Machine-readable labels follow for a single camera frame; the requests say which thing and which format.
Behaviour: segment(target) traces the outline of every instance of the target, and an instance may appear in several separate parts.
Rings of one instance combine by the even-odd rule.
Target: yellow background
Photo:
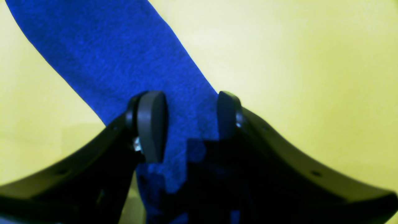
[[[320,162],[398,191],[397,1],[150,2],[217,91],[235,93]],[[4,0],[0,83],[0,184],[59,161],[104,128]]]

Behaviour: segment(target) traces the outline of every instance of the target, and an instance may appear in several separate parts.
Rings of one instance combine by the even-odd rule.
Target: blue felt
[[[164,162],[137,168],[148,218],[162,220],[168,214],[160,207],[162,196],[177,192],[187,178],[187,139],[218,139],[217,93],[173,31],[146,0],[7,5],[28,40],[105,125],[133,95],[165,92],[170,120]],[[200,161],[205,149],[195,150],[191,157]],[[185,213],[175,212],[170,222],[187,222]]]

